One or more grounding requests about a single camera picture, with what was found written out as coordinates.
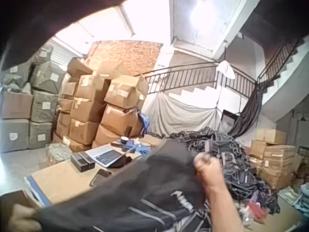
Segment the black bag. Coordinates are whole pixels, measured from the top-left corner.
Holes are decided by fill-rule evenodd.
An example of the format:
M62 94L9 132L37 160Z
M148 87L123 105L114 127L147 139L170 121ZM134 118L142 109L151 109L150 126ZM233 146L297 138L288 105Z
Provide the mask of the black bag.
M147 159L138 159L101 186L39 211L44 232L164 231L204 208L205 192L195 177L193 155L167 140Z

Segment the laptop keyboard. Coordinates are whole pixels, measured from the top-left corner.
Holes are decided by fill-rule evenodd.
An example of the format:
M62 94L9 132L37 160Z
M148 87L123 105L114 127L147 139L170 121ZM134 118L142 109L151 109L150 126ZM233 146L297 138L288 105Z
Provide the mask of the laptop keyboard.
M122 157L123 154L115 151L115 150L111 150L108 151L102 155L99 155L97 157L95 157L94 159L99 161L100 163L102 163L103 165L108 165L109 163L111 163L113 160L117 160L120 157Z

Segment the white ceiling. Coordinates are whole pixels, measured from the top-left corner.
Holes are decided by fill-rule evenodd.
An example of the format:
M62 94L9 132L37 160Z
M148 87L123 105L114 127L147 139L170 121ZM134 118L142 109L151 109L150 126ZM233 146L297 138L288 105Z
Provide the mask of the white ceiling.
M214 58L223 53L224 40L232 41L259 0L207 0L198 31L190 21L197 2L203 0L127 0L122 7L109 8L81 19L63 29L56 37L80 53L88 53L94 41L141 40L170 45ZM237 24L239 10L246 11Z
M174 1L174 36L179 40L214 50L224 35L242 0L207 0L206 12L200 19L202 30L198 31L190 21L190 14L198 0Z

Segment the metal railing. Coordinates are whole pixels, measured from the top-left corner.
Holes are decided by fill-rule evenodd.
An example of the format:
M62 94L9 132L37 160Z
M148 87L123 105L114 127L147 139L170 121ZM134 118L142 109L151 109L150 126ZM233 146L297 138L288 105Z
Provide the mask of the metal railing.
M257 80L254 80L243 71L232 66L236 78L226 78L216 72L219 62L203 62L162 68L142 73L148 84L148 94L160 91L169 91L176 88L198 86L202 84L229 88L244 97L249 98L257 87L264 89L280 74L280 71L297 48L299 41L285 42L274 54L270 62L263 69Z
M255 80L236 67L233 67L235 80L228 79L216 72L218 64L219 62L203 62L145 72L143 75L149 83L148 94L188 86L213 84L214 87L220 85L249 97L254 89Z

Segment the hand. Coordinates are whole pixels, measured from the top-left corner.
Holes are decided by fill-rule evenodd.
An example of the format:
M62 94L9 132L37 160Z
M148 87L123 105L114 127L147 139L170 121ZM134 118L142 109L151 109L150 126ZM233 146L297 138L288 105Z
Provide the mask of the hand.
M14 205L12 216L9 221L8 229L10 232L39 232L41 225L37 221L31 219L35 212L34 209L24 207L22 205Z
M199 153L194 159L198 176L202 179L206 191L225 187L220 161L209 154Z

